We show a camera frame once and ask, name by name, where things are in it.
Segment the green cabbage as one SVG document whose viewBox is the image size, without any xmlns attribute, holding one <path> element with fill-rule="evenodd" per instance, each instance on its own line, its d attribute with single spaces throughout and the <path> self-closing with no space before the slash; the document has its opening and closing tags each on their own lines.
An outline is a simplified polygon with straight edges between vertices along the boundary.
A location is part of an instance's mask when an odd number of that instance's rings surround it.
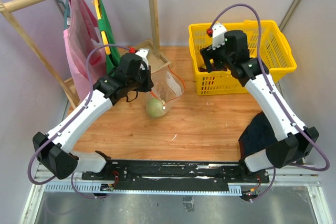
<svg viewBox="0 0 336 224">
<path fill-rule="evenodd" d="M 148 116 L 159 118 L 165 114 L 165 101 L 156 98 L 151 98 L 146 102 L 145 110 Z"/>
</svg>

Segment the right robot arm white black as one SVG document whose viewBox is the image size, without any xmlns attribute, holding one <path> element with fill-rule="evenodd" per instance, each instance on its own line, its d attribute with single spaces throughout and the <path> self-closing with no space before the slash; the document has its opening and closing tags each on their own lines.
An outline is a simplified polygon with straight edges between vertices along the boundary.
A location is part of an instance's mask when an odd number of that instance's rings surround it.
<svg viewBox="0 0 336 224">
<path fill-rule="evenodd" d="M 270 168 L 282 168 L 306 157 L 317 141 L 315 127 L 306 127 L 277 90 L 267 67 L 258 58 L 250 57 L 247 36 L 241 30 L 227 31 L 219 26 L 212 30 L 212 45 L 200 53 L 208 72 L 226 68 L 258 102 L 268 119 L 276 142 L 241 159 L 238 177 L 250 182 L 257 172 Z"/>
</svg>

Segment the clear zip top bag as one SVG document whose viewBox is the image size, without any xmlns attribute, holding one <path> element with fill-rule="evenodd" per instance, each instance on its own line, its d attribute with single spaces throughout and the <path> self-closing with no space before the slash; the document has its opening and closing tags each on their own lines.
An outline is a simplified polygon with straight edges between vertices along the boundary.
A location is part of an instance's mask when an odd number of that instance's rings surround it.
<svg viewBox="0 0 336 224">
<path fill-rule="evenodd" d="M 146 93 L 145 104 L 151 98 L 164 100 L 166 108 L 164 115 L 166 115 L 184 94 L 185 84 L 170 67 L 162 68 L 151 73 L 151 79 L 154 87 L 152 88 L 152 91 Z"/>
</svg>

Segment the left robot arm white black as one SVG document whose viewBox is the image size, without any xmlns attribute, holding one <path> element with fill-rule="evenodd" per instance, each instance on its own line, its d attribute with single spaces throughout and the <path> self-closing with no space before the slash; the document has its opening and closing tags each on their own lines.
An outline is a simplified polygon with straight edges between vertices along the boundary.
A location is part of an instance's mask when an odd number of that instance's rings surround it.
<svg viewBox="0 0 336 224">
<path fill-rule="evenodd" d="M 153 88 L 148 49 L 128 52 L 121 57 L 119 65 L 92 85 L 86 98 L 61 123 L 48 133 L 37 132 L 33 137 L 38 160 L 54 178 L 65 179 L 74 172 L 94 172 L 100 179 L 112 175 L 112 166 L 98 152 L 73 151 L 83 133 L 128 93 L 150 92 Z"/>
</svg>

